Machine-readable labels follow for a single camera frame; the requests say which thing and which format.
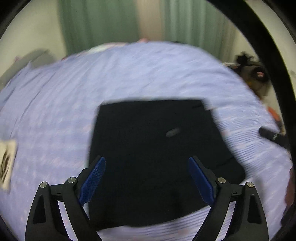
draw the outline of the green curtain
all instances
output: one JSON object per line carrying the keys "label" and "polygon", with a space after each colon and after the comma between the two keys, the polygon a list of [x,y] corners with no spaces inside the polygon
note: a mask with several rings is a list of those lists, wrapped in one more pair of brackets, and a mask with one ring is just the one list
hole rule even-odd
{"label": "green curtain", "polygon": [[139,39],[133,0],[59,0],[59,16],[68,54]]}
{"label": "green curtain", "polygon": [[206,0],[160,0],[165,40],[198,46],[228,61],[235,26]]}

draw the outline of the metal screw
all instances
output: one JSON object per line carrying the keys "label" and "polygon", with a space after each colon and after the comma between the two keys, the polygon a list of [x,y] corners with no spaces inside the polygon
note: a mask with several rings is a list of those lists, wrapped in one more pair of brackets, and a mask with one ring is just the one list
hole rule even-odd
{"label": "metal screw", "polygon": [[76,178],[75,177],[71,177],[68,179],[68,183],[73,183],[76,181]]}
{"label": "metal screw", "polygon": [[223,177],[219,177],[219,178],[218,178],[218,182],[220,182],[220,183],[225,183],[226,180],[225,180],[225,178],[223,178]]}
{"label": "metal screw", "polygon": [[47,183],[46,183],[46,182],[42,182],[42,183],[40,184],[40,187],[41,187],[41,188],[45,188],[45,187],[46,187],[46,185],[47,185]]}
{"label": "metal screw", "polygon": [[254,187],[254,183],[252,183],[252,182],[247,182],[247,185],[248,185],[249,188]]}

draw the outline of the black cloth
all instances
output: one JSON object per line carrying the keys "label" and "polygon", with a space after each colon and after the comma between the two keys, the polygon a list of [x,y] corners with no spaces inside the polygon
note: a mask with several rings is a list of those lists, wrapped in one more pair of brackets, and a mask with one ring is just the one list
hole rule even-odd
{"label": "black cloth", "polygon": [[89,203],[97,230],[163,223],[206,206],[188,172],[193,155],[217,177],[235,184],[245,178],[199,100],[100,106],[90,162],[98,155],[106,171]]}

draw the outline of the blue gripper pad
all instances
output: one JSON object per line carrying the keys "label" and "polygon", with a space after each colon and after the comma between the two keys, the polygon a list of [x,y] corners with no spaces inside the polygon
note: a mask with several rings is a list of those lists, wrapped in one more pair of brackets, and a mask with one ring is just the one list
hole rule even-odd
{"label": "blue gripper pad", "polygon": [[203,201],[212,206],[216,197],[215,188],[202,172],[201,168],[197,165],[193,157],[189,158],[188,167],[189,173],[191,174]]}
{"label": "blue gripper pad", "polygon": [[79,203],[83,206],[89,202],[106,169],[106,161],[101,157],[80,189]]}

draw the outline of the blue bedsheet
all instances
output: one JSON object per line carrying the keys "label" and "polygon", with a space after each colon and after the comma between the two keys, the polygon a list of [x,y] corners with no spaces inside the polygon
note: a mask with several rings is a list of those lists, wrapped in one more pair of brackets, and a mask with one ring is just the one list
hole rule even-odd
{"label": "blue bedsheet", "polygon": [[[245,168],[246,180],[259,192],[269,235],[274,236],[285,209],[292,164],[283,148],[258,135],[260,126],[277,130],[272,117],[235,73],[203,50],[149,42],[70,56],[38,69],[29,65],[0,92],[0,139],[18,142],[11,190],[0,191],[0,214],[19,240],[24,240],[38,185],[63,183],[87,165],[98,106],[159,98],[203,99],[213,109],[225,142]],[[233,207],[219,239],[227,231]],[[208,211],[205,207],[172,222],[100,234],[103,240],[191,240]],[[63,208],[62,214],[75,239]]]}

